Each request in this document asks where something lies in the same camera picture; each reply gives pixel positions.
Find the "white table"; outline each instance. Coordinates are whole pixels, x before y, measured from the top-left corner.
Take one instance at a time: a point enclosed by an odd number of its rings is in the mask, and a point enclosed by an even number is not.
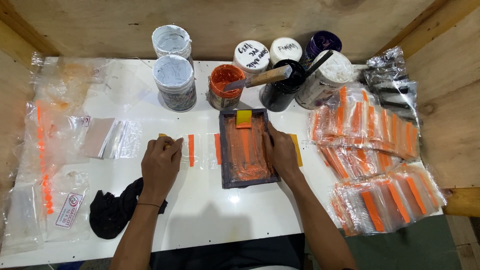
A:
[[[157,93],[152,77],[153,60],[118,60]],[[120,195],[141,176],[140,162],[147,142],[158,133],[167,135],[219,133],[218,114],[206,101],[208,79],[213,68],[229,62],[194,61],[197,103],[184,113],[163,105],[140,101],[127,112],[102,92],[89,91],[84,109],[92,117],[141,121],[144,124],[137,158],[95,160],[68,165],[64,172],[85,171],[89,175],[90,201],[96,191]],[[259,90],[245,89],[237,109],[263,108]],[[315,145],[306,144],[308,110],[293,101],[283,112],[268,112],[275,128],[297,134],[303,160],[301,171],[321,204],[327,206],[329,187],[336,181],[318,156]],[[168,197],[165,214],[158,216],[152,251],[259,239],[303,232],[300,216],[290,189],[284,182],[222,189],[221,170],[182,170]],[[123,233],[113,240],[98,238],[91,232],[83,242],[45,243],[43,249],[0,257],[2,268],[59,263],[112,257]]]

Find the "hand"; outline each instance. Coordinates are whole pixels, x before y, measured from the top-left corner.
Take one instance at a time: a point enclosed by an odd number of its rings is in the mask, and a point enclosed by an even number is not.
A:
[[[276,130],[269,121],[268,132],[272,135],[272,141],[267,132],[264,133],[265,148],[268,160],[272,163],[280,177],[291,188],[291,185],[303,179],[297,162],[297,152],[292,137]]]
[[[180,170],[183,138],[176,142],[168,136],[148,142],[142,160],[144,188],[139,203],[162,205]]]

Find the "orange paint jar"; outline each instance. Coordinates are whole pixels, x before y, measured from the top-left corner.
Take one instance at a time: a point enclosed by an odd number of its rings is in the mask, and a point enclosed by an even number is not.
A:
[[[237,107],[242,89],[223,92],[231,82],[245,79],[243,71],[230,64],[223,64],[213,69],[208,83],[208,101],[217,110],[233,110]]]

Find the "wooden handle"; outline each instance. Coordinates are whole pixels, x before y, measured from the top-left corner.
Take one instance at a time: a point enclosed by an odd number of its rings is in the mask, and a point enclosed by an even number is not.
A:
[[[245,83],[245,87],[259,86],[263,84],[268,84],[280,80],[285,80],[290,77],[292,74],[292,67],[290,65],[285,65],[283,67],[275,68],[269,71],[262,72],[258,75],[254,75],[250,82]]]

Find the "jar lid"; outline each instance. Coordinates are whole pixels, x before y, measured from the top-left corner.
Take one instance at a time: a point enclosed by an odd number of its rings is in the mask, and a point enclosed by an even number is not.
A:
[[[322,51],[315,60],[313,60],[312,65],[327,52],[327,50]],[[315,74],[324,83],[337,86],[350,81],[353,76],[353,68],[350,60],[348,60],[345,55],[334,50],[332,56],[315,71]]]
[[[278,61],[292,59],[299,61],[303,51],[300,44],[289,37],[279,37],[270,46],[270,62],[275,65]]]
[[[243,71],[259,73],[268,66],[270,53],[262,43],[255,40],[246,40],[235,48],[234,62]]]

